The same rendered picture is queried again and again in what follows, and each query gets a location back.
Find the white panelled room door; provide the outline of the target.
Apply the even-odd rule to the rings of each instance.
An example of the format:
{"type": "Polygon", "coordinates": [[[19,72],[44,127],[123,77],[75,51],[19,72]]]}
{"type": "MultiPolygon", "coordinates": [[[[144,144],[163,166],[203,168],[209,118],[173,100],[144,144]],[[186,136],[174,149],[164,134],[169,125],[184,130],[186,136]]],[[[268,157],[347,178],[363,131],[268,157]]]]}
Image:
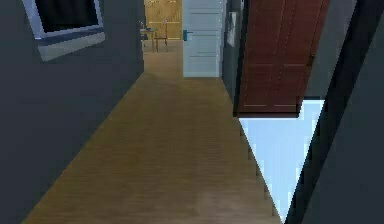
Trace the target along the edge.
{"type": "Polygon", "coordinates": [[[183,76],[220,76],[223,17],[226,0],[182,0],[183,30],[192,31],[183,41],[183,76]]]}

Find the brown wooden chair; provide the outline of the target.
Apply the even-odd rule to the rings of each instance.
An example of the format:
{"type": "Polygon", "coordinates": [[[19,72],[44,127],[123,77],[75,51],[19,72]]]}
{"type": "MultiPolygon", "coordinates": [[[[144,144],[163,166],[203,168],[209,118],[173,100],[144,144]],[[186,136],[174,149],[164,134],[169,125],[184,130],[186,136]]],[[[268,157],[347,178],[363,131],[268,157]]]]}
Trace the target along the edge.
{"type": "Polygon", "coordinates": [[[167,25],[166,19],[162,20],[162,26],[163,26],[163,31],[161,32],[161,34],[160,35],[155,34],[155,37],[154,37],[156,51],[159,51],[159,41],[160,40],[164,41],[165,50],[168,50],[168,25],[167,25]]]}

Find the dark wooden table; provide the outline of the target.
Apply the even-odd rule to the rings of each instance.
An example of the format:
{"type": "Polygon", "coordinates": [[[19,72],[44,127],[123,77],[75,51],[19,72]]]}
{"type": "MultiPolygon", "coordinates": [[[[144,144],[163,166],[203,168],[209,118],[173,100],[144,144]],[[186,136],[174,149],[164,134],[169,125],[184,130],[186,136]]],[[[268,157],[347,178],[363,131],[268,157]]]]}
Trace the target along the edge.
{"type": "Polygon", "coordinates": [[[146,35],[149,38],[149,40],[151,41],[152,51],[155,51],[154,37],[155,37],[156,30],[152,28],[145,28],[145,29],[141,29],[140,33],[142,35],[146,35]]]}

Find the yellow wooden cupboard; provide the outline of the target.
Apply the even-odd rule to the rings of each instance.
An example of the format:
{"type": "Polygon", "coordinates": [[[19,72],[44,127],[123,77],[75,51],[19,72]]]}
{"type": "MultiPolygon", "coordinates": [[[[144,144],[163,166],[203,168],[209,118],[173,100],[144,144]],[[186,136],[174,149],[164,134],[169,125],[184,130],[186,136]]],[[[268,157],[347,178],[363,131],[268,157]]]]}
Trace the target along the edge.
{"type": "Polygon", "coordinates": [[[146,25],[158,37],[182,38],[182,0],[144,0],[146,25]]]}

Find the red-brown wooden room door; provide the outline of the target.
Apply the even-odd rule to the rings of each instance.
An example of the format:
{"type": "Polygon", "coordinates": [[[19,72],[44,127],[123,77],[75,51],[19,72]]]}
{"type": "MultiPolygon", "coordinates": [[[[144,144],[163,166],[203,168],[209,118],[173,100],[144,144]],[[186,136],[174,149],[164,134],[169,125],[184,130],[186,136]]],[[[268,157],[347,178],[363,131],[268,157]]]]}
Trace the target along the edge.
{"type": "Polygon", "coordinates": [[[237,113],[296,117],[330,0],[249,0],[237,113]]]}

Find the white framed window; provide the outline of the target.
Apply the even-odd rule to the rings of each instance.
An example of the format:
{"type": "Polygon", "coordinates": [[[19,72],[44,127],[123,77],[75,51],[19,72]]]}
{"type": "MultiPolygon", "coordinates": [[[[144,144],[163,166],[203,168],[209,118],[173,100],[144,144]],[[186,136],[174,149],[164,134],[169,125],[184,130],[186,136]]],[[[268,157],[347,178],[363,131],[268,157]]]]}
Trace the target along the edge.
{"type": "Polygon", "coordinates": [[[43,62],[106,39],[101,0],[22,0],[43,62]]]}

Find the grey framed wall picture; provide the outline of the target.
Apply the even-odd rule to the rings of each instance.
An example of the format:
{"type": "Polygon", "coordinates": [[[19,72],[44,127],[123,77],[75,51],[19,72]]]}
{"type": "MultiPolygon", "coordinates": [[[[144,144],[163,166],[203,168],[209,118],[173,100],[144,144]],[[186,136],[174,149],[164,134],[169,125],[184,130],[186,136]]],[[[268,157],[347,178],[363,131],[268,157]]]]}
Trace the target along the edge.
{"type": "Polygon", "coordinates": [[[228,16],[227,43],[231,47],[235,46],[237,15],[237,12],[230,12],[228,16]]]}

